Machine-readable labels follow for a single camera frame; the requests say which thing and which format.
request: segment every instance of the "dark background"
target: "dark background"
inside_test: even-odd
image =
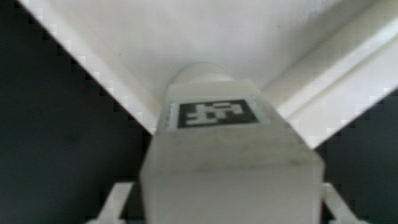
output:
[[[326,180],[374,224],[398,223],[396,96],[316,149]],[[24,9],[1,0],[0,223],[81,224],[95,216],[113,182],[136,179],[149,138]],[[138,219],[138,192],[129,210]]]

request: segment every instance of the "printed pattern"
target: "printed pattern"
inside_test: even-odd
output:
[[[177,128],[257,122],[245,100],[181,104],[177,118]]]

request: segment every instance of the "black square marker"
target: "black square marker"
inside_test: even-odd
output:
[[[243,99],[179,104],[177,128],[250,123],[257,118]]]

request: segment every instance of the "white surface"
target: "white surface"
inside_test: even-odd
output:
[[[168,128],[186,115],[174,105],[230,97],[252,98],[264,120]],[[147,224],[317,224],[323,162],[253,84],[172,85],[163,106],[140,172]]]
[[[398,86],[398,1],[369,7],[264,88],[316,147]]]
[[[351,68],[358,64],[365,66],[365,57],[394,57],[392,53],[374,52],[394,36],[396,0],[21,2],[150,133],[156,129],[165,88],[191,63],[214,63],[227,69],[232,78],[252,79],[255,85],[266,87],[264,90],[284,73],[284,77],[289,74],[296,77],[293,81],[280,81],[285,88],[296,85],[291,85],[294,80],[303,80],[296,86],[312,84],[309,88],[314,91],[294,93],[294,100],[285,104],[289,106],[278,107],[282,104],[275,104],[278,112],[289,109],[289,114],[282,112],[282,115],[310,147],[316,147],[398,85],[394,77],[380,73],[381,78],[369,92],[364,90],[355,94],[357,91],[346,92],[353,86],[342,81],[362,79]],[[381,10],[371,13],[373,6],[365,9],[371,2],[374,6],[380,2],[390,2],[385,14]],[[362,28],[351,25],[339,34],[346,38],[323,42],[362,11],[367,14],[362,23],[357,22]],[[298,62],[305,55],[312,59]],[[316,71],[316,79],[310,79],[310,74],[307,76],[305,71],[310,70],[300,70],[296,66],[317,66],[323,69],[323,72]],[[360,97],[365,94],[365,99],[373,98],[364,102]],[[325,106],[323,103],[319,107],[326,100],[323,97],[330,97],[330,102],[339,105],[339,116],[330,113],[333,104]],[[358,113],[351,115],[357,105]]]

